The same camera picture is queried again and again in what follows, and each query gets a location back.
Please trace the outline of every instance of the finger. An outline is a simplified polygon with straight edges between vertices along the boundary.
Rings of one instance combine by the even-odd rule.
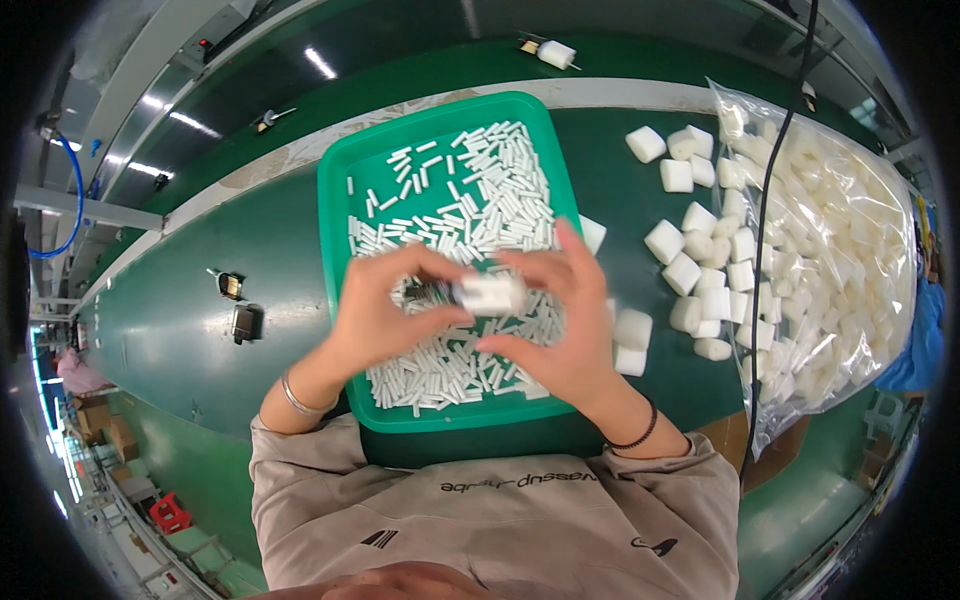
[[[517,267],[532,287],[546,290],[561,299],[574,289],[573,271],[559,252],[504,252],[496,259]]]
[[[459,306],[439,306],[407,318],[411,336],[419,342],[455,324],[472,324],[473,316]]]
[[[594,278],[602,273],[600,265],[590,253],[587,244],[566,218],[558,219],[555,228],[557,240],[560,241],[560,247],[564,249],[564,254],[570,261],[570,268],[573,269],[574,275]]]
[[[391,285],[400,276],[421,272],[447,281],[456,281],[468,273],[468,269],[431,252],[423,244],[411,244],[375,260],[376,276]]]
[[[517,363],[538,381],[549,373],[547,350],[515,335],[490,335],[477,341],[476,349],[492,352]]]

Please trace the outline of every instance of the person's right hand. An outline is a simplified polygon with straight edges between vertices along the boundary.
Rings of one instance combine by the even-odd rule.
[[[504,252],[498,260],[517,267],[531,287],[564,304],[564,338],[546,348],[512,335],[493,335],[476,348],[509,358],[551,394],[585,412],[606,390],[621,387],[623,378],[613,370],[603,271],[566,219],[557,222],[557,239],[561,252]]]

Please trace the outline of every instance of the beige sweatshirt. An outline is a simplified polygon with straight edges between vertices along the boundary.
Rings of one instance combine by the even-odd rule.
[[[733,598],[736,472],[609,450],[368,465],[353,415],[286,436],[252,422],[253,525],[271,589],[400,561],[447,564],[504,598]]]

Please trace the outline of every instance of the clear plastic bag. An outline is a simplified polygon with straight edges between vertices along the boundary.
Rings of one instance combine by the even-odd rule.
[[[746,201],[744,210],[730,189],[715,187],[714,208],[745,213],[756,240],[760,188],[786,110],[709,84],[723,144],[718,182]],[[755,456],[801,416],[822,413],[866,386],[900,354],[913,320],[917,273],[913,211],[900,174],[799,115],[774,163],[764,242],[759,312],[775,333],[769,349],[756,352]],[[744,324],[752,321],[752,308],[749,297]],[[765,346],[762,327],[769,333],[757,326],[758,347]],[[755,360],[745,348],[749,332],[737,340],[727,327],[748,413]]]

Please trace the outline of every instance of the hand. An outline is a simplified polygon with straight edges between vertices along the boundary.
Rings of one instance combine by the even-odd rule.
[[[340,295],[340,311],[324,343],[336,354],[346,378],[409,350],[453,324],[473,323],[473,317],[455,305],[404,315],[389,295],[407,275],[456,281],[467,273],[469,269],[421,244],[351,260]]]
[[[509,252],[498,257],[517,267],[527,284],[556,296],[566,309],[566,334],[545,348],[512,335],[493,335],[477,349],[520,365],[551,394],[577,407],[591,408],[606,391],[623,387],[613,370],[607,281],[596,259],[566,220],[557,222],[562,252]]]

